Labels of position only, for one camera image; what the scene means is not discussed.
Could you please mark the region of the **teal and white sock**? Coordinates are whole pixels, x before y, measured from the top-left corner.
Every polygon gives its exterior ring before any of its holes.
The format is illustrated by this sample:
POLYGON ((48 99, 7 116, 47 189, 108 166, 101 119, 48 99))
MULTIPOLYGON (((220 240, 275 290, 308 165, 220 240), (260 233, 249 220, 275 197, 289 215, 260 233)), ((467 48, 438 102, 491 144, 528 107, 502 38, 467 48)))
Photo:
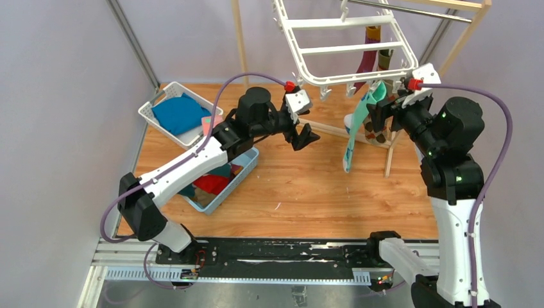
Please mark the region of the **teal and white sock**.
POLYGON ((365 118, 369 115, 367 105, 376 105, 386 97, 387 89, 383 81, 375 81, 363 95, 352 113, 349 125, 349 139, 343 157, 343 169, 345 173, 351 170, 356 135, 365 118))

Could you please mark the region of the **white clip sock hanger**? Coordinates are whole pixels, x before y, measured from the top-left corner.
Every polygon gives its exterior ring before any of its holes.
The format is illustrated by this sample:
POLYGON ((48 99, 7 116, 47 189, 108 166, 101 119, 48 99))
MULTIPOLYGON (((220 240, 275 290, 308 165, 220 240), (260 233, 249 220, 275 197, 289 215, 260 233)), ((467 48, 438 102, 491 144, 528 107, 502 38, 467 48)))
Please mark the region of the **white clip sock hanger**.
POLYGON ((401 27, 397 23, 393 6, 388 1, 366 1, 368 6, 376 6, 382 11, 372 16, 349 17, 347 1, 341 1, 339 17, 326 19, 292 19, 287 14, 287 7, 283 1, 273 1, 273 11, 277 13, 274 21, 278 24, 280 31, 285 35, 287 45, 295 62, 296 71, 293 73, 299 86, 309 84, 319 87, 320 99, 326 100, 329 96, 332 85, 346 85, 346 96, 352 97, 355 94, 355 84, 359 82, 371 82, 376 80, 398 81, 411 74, 419 67, 414 51, 410 47, 401 27), (365 30, 368 26, 384 26, 389 28, 393 37, 389 41, 376 43, 351 44, 339 46, 318 46, 301 47, 297 41, 295 31, 305 30, 348 30, 351 28, 365 30), (345 53, 378 52, 381 49, 394 49, 401 51, 400 67, 386 71, 371 71, 367 73, 337 74, 330 76, 316 76, 311 73, 305 61, 306 56, 336 55, 345 53))

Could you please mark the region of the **purple striped sock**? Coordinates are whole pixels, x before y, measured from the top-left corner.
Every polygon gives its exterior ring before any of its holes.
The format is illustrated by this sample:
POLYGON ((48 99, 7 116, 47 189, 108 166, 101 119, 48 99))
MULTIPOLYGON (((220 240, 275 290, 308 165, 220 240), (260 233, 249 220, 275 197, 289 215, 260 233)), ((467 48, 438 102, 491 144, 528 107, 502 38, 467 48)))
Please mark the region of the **purple striped sock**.
POLYGON ((236 164, 231 165, 232 176, 237 176, 242 170, 243 170, 243 167, 240 165, 236 165, 236 164))

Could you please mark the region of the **dark green sock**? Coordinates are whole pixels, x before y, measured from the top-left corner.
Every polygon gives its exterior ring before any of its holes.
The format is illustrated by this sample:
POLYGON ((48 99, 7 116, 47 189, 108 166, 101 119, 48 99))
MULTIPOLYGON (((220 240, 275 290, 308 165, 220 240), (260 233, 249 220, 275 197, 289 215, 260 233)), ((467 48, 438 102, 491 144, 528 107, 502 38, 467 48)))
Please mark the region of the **dark green sock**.
MULTIPOLYGON (((232 177, 231 166, 230 166, 230 164, 225 164, 225 165, 223 165, 221 167, 217 167, 217 168, 215 168, 215 169, 213 169, 211 171, 208 171, 204 175, 218 175, 218 176, 229 177, 230 181, 231 181, 231 177, 232 177)), ((193 198, 194 195, 195 195, 196 189, 197 189, 197 187, 193 186, 193 184, 190 184, 187 187, 184 187, 179 192, 177 192, 177 194, 193 198)))

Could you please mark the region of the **pink patterned sock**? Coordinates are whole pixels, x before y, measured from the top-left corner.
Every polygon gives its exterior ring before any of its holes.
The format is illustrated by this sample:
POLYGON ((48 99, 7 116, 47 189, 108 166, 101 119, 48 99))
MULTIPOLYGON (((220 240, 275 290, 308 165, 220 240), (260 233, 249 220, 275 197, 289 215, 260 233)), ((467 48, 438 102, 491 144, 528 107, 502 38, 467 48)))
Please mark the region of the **pink patterned sock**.
POLYGON ((219 123, 223 121, 223 116, 215 115, 202 117, 201 118, 201 128, 203 136, 207 136, 208 132, 212 131, 219 123))

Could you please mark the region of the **beige sock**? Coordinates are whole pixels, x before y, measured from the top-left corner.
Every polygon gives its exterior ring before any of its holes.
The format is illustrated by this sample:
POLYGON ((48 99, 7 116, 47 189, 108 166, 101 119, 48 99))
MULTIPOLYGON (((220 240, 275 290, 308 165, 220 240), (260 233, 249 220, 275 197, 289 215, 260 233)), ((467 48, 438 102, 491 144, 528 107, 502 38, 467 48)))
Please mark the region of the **beige sock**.
POLYGON ((193 186, 209 194, 218 195, 230 183, 229 177, 218 175, 204 175, 193 181, 193 186))

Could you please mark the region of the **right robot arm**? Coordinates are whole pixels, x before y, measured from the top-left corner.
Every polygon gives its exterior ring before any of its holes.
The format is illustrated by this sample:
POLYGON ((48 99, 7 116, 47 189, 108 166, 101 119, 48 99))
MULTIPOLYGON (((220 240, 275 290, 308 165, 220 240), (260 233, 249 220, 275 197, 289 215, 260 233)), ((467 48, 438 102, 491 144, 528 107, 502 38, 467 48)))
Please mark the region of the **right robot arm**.
POLYGON ((430 197, 439 234, 439 269, 432 269, 394 231, 373 232, 367 260, 393 267, 411 288, 415 307, 496 307, 482 272, 479 219, 475 206, 484 189, 484 174, 470 155, 484 129, 480 105, 452 97, 441 110, 429 112, 432 97, 403 107, 383 100, 369 105, 373 124, 392 119, 423 153, 421 177, 430 197))

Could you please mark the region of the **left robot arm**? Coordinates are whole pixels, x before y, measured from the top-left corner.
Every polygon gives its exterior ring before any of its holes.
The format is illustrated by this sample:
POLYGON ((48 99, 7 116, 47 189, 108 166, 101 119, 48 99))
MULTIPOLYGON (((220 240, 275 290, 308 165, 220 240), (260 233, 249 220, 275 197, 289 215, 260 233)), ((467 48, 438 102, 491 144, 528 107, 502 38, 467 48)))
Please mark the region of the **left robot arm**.
POLYGON ((153 240, 168 247, 180 264, 192 263, 197 256, 195 239, 183 225, 161 213, 163 205, 201 176, 252 149, 257 137, 282 134, 295 151, 319 140, 309 124, 300 131, 296 128, 299 115, 308 114, 312 107, 307 91, 298 86, 284 89, 282 105, 276 109, 267 89, 249 88, 209 137, 152 172, 140 177, 125 174, 115 204, 133 238, 153 240))

